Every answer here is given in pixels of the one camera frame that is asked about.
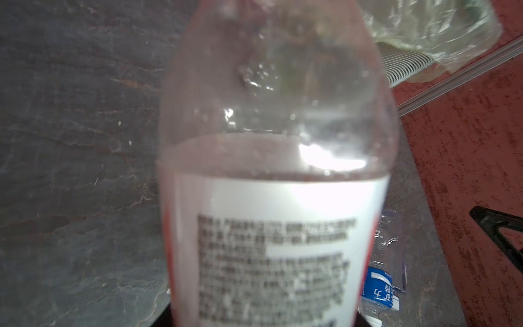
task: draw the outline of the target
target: plastic bag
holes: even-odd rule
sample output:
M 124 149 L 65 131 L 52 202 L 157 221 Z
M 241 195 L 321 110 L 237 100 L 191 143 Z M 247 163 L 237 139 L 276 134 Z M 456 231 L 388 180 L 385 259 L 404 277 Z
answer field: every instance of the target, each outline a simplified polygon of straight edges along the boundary
M 502 32 L 488 0 L 358 3 L 376 42 L 421 52 L 451 73 L 495 44 Z

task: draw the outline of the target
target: plastic bottle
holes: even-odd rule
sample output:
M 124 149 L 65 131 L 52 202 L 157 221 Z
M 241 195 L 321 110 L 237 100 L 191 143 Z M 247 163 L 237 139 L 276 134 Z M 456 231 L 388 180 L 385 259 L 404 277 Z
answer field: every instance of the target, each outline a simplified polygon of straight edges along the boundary
M 350 326 L 398 143 L 350 0 L 207 0 L 162 99 L 176 325 Z
M 374 245 L 361 294 L 360 311 L 372 327 L 385 327 L 380 314 L 400 309 L 394 277 L 404 277 L 403 250 L 402 221 L 395 211 L 384 210 L 374 233 Z

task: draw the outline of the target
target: silver trim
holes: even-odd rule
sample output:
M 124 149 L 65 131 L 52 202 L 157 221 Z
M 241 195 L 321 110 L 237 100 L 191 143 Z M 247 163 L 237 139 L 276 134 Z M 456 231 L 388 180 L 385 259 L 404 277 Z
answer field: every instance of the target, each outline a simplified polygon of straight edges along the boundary
M 522 53 L 523 36 L 520 36 L 511 43 L 502 46 L 462 70 L 459 70 L 457 73 L 452 74 L 450 77 L 444 79 L 438 84 L 431 86 L 420 94 L 400 104 L 397 107 L 400 117 Z

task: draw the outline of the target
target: white bottle cap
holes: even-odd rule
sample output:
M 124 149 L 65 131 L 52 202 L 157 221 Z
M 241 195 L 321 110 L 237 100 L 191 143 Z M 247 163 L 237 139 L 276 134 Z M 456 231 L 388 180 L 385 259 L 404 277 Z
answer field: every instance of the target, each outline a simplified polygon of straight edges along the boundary
M 382 322 L 378 318 L 371 317 L 369 315 L 365 315 L 365 319 L 371 325 L 372 327 L 381 327 Z

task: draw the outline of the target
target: bottle label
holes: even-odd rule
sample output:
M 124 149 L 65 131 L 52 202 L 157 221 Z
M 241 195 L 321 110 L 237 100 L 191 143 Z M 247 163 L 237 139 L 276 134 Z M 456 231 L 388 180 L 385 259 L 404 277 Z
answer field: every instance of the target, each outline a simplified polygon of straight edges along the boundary
M 361 296 L 387 308 L 393 306 L 392 277 L 383 270 L 368 267 Z
M 178 325 L 351 325 L 388 181 L 260 181 L 160 167 Z

